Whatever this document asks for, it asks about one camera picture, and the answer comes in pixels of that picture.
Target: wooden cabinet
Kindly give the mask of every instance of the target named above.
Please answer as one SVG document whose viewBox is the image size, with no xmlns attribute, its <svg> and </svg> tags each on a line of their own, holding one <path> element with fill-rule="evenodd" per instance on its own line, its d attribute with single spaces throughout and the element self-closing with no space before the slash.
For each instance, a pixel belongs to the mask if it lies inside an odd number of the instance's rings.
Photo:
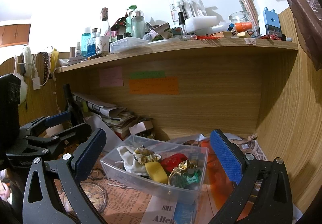
<svg viewBox="0 0 322 224">
<path fill-rule="evenodd" d="M 13 24 L 0 27 L 0 47 L 27 44 L 30 24 Z"/>
</svg>

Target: red cloth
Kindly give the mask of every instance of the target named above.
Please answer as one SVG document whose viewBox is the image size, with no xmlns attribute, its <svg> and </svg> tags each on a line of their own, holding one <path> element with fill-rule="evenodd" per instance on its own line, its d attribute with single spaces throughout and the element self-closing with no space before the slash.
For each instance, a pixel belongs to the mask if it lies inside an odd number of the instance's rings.
<svg viewBox="0 0 322 224">
<path fill-rule="evenodd" d="M 175 167 L 177 167 L 181 162 L 186 161 L 187 159 L 188 158 L 184 154 L 176 153 L 161 160 L 160 164 L 167 172 L 172 172 Z"/>
</svg>

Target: dark wine bottle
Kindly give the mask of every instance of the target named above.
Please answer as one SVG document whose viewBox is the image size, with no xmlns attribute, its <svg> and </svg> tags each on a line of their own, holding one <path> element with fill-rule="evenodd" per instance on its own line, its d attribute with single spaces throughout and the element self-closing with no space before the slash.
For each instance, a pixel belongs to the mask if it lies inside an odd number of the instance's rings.
<svg viewBox="0 0 322 224">
<path fill-rule="evenodd" d="M 66 99 L 66 111 L 70 113 L 70 122 L 72 126 L 76 126 L 84 122 L 82 110 L 80 107 L 73 101 L 73 95 L 71 94 L 70 85 L 64 84 L 64 95 Z"/>
</svg>

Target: plastic tray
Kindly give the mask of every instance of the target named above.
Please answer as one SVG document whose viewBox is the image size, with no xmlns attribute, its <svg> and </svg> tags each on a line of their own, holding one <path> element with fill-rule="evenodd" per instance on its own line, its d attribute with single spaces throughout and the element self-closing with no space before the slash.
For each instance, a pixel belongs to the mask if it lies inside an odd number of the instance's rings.
<svg viewBox="0 0 322 224">
<path fill-rule="evenodd" d="M 122 52 L 125 50 L 129 50 L 131 48 L 134 48 L 136 46 L 144 46 L 148 44 L 148 40 L 143 40 L 140 38 L 135 38 L 135 37 L 126 37 L 121 40 L 112 42 L 110 44 L 110 52 L 111 53 L 118 53 Z"/>
<path fill-rule="evenodd" d="M 198 198 L 205 176 L 208 148 L 151 140 L 136 135 L 129 136 L 120 146 L 123 145 L 136 148 L 144 145 L 147 149 L 160 154 L 162 158 L 169 157 L 175 153 L 183 153 L 188 159 L 197 161 L 198 168 L 202 171 L 198 189 L 188 190 L 162 184 L 120 169 L 115 164 L 116 161 L 122 160 L 116 148 L 101 159 L 102 167 L 108 178 L 117 180 L 142 192 L 184 204 L 193 204 Z"/>
</svg>

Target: brown curtain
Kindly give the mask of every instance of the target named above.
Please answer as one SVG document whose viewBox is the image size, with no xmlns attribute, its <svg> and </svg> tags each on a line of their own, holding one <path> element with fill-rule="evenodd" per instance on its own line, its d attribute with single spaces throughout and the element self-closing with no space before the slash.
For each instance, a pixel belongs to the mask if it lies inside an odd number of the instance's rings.
<svg viewBox="0 0 322 224">
<path fill-rule="evenodd" d="M 297 33 L 303 35 L 303 40 L 299 40 L 300 45 L 313 61 L 315 69 L 320 70 L 322 69 L 321 5 L 317 0 L 288 0 L 288 3 L 297 21 Z"/>
</svg>

